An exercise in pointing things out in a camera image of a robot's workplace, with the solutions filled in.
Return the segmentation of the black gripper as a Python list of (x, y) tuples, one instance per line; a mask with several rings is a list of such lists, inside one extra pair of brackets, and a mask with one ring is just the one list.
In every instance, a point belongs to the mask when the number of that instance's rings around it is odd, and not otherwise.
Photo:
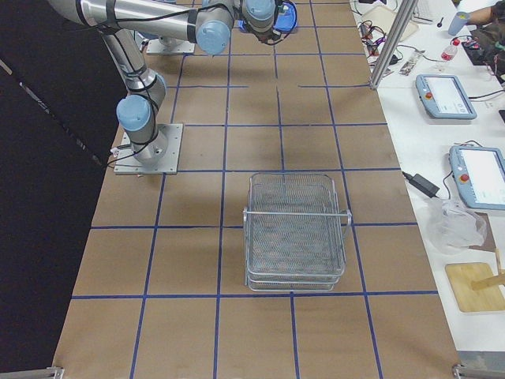
[(263, 44), (277, 44), (282, 40), (282, 33), (275, 28), (269, 28), (264, 32), (255, 31), (254, 35)]

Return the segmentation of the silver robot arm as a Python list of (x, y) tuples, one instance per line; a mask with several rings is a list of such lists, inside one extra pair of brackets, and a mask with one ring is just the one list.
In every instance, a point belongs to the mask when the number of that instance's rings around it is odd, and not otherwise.
[(195, 43), (209, 55), (223, 52), (237, 20), (263, 44), (282, 37), (275, 27), (281, 1), (204, 1), (199, 8), (160, 1), (52, 1), (50, 6), (101, 35), (128, 91), (116, 108), (129, 138), (128, 157), (151, 169), (157, 169), (169, 146), (164, 127), (156, 121), (166, 85), (147, 67), (132, 33)]

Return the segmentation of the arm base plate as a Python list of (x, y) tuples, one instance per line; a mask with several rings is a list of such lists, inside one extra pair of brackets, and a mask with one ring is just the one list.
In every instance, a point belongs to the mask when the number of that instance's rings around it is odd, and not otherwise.
[(158, 124), (158, 135), (147, 147), (135, 145), (132, 150), (127, 133), (123, 133), (122, 145), (116, 162), (115, 174), (177, 174), (184, 125)]
[(149, 55), (180, 55), (193, 54), (195, 44), (175, 38), (151, 39), (148, 42), (146, 54)]

